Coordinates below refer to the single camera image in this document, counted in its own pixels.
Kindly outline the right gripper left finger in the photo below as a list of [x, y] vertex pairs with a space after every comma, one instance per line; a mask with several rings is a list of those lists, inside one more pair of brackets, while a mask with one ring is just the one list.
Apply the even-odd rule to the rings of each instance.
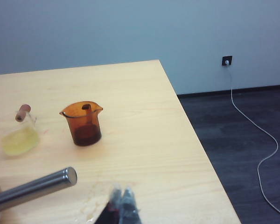
[[115, 184], [109, 194], [108, 202], [95, 224], [118, 224], [119, 223], [119, 208], [122, 196], [122, 189], [119, 184]]

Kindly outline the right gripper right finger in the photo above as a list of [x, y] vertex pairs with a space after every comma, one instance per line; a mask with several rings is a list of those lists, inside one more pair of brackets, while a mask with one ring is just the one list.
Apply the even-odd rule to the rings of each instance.
[[141, 224], [139, 210], [136, 205], [134, 192], [130, 187], [126, 187], [120, 201], [120, 223], [121, 224]]

